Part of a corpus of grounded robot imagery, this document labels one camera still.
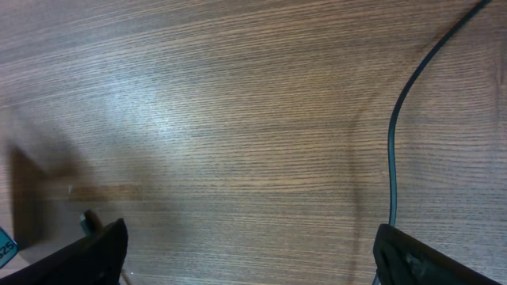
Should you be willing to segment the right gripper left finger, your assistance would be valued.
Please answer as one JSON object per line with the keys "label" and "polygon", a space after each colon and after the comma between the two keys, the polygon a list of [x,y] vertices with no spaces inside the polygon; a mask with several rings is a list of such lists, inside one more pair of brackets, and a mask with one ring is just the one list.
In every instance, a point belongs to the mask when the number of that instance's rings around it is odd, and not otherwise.
{"label": "right gripper left finger", "polygon": [[1,279],[1,285],[117,285],[128,248],[123,219]]}

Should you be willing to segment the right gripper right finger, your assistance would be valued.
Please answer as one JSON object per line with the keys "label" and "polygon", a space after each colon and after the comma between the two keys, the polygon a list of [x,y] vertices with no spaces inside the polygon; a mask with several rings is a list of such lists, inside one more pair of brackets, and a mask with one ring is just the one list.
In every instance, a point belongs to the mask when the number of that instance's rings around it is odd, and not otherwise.
{"label": "right gripper right finger", "polygon": [[373,256],[382,285],[500,285],[388,224],[378,228]]}

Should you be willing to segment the blue Galaxy smartphone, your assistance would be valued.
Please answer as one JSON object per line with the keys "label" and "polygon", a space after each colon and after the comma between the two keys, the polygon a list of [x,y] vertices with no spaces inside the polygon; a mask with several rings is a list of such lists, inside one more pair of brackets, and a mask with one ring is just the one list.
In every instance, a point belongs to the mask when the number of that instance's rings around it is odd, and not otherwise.
{"label": "blue Galaxy smartphone", "polygon": [[3,228],[0,229],[0,246],[0,268],[3,268],[17,255],[19,249]]}

